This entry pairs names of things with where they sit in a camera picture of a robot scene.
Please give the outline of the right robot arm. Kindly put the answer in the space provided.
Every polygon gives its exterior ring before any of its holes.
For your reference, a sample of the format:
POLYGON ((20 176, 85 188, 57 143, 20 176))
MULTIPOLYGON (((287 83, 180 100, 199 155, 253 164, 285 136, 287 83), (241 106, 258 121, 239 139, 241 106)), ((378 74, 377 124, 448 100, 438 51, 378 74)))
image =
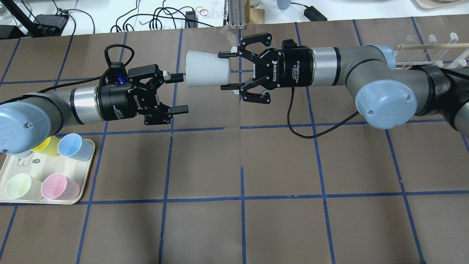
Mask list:
POLYGON ((281 49, 269 47, 269 32, 242 37, 218 58, 241 57, 254 65, 251 79, 221 85, 239 92, 245 102, 269 104, 276 88, 345 86, 355 101, 357 114, 374 128, 389 130, 413 116, 442 115, 456 131, 468 136, 468 68, 445 69, 415 65, 397 70, 394 51, 388 46, 318 47, 284 40, 281 49), (267 47, 260 54, 248 45, 267 47))

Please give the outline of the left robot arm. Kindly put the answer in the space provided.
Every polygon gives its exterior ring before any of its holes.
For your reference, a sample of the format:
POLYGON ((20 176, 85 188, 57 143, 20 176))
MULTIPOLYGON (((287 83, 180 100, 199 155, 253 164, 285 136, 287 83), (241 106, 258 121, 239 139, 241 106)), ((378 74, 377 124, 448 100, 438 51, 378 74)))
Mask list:
POLYGON ((67 91, 31 92, 1 104, 0 150, 19 154, 33 149, 63 128, 144 116, 146 125, 166 125, 174 115, 189 112, 187 105, 167 106, 158 89, 183 81, 182 74, 162 71, 157 65, 125 70, 112 62, 96 87, 67 91))

